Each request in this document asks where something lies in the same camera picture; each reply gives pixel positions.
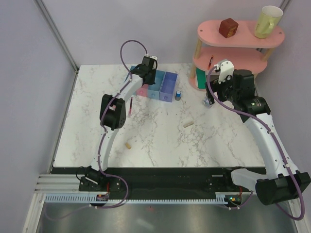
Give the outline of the clear paperclip box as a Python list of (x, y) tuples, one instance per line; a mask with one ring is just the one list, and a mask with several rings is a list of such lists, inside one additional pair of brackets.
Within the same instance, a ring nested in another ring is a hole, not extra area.
[(205, 98), (204, 98), (203, 103), (204, 103), (204, 105), (205, 105), (206, 107), (210, 107), (210, 106), (211, 106), (208, 97), (205, 97)]

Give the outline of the light blue drawer bin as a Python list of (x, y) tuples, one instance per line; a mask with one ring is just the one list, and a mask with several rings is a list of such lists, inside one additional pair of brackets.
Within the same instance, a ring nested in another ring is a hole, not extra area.
[(135, 68), (137, 68), (138, 66), (136, 65), (136, 66), (131, 66), (130, 67), (130, 71), (128, 72), (128, 74), (127, 74), (127, 76), (126, 76), (126, 78), (125, 78), (125, 80), (124, 80), (124, 83), (126, 83), (126, 82), (128, 82), (129, 80), (130, 80), (130, 78), (131, 78), (131, 75), (132, 75), (132, 70), (134, 70)]

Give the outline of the cyan drawer bin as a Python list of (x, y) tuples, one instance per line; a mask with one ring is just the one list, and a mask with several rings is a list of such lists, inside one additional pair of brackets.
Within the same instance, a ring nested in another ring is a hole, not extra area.
[(158, 100), (160, 90), (164, 79), (165, 71), (157, 70), (155, 74), (155, 84), (149, 85), (147, 90), (147, 97), (150, 99)]

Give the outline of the purple drawer bin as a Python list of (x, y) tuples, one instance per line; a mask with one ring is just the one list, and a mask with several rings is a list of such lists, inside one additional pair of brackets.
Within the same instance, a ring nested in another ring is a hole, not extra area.
[(161, 101), (172, 102), (176, 80), (177, 73), (165, 73), (159, 94)]

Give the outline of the blue cap stamp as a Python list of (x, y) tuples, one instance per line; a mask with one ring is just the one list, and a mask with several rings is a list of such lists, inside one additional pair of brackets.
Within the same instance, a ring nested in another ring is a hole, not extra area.
[(180, 101), (181, 100), (181, 91), (177, 90), (175, 93), (175, 100)]

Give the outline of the pink drawer bin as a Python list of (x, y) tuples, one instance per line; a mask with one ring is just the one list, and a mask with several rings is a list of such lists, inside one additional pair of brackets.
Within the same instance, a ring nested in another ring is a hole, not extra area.
[(136, 91), (137, 96), (148, 97), (148, 85), (144, 84), (141, 88)]

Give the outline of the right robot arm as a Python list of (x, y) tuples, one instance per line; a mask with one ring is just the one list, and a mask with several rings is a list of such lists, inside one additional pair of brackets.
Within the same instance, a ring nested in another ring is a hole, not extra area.
[(223, 187), (234, 191), (239, 186), (254, 191), (264, 205), (299, 199), (311, 183), (309, 173), (300, 172), (282, 145), (274, 128), (270, 108), (255, 94), (254, 75), (249, 70), (232, 70), (211, 80), (206, 73), (205, 87), (209, 104), (221, 106), (241, 117), (252, 134), (265, 165), (265, 174), (236, 168), (223, 178)]

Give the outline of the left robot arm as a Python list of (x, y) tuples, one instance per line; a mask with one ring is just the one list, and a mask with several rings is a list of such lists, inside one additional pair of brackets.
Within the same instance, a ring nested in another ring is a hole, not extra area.
[(100, 126), (104, 132), (99, 143), (98, 155), (95, 161), (98, 170), (88, 166), (85, 175), (80, 178), (79, 191), (101, 192), (108, 191), (108, 159), (114, 139), (126, 122), (126, 102), (143, 85), (155, 84), (157, 57), (144, 56), (141, 64), (136, 65), (129, 71), (128, 78), (123, 87), (115, 95), (105, 94), (102, 97), (100, 110)]

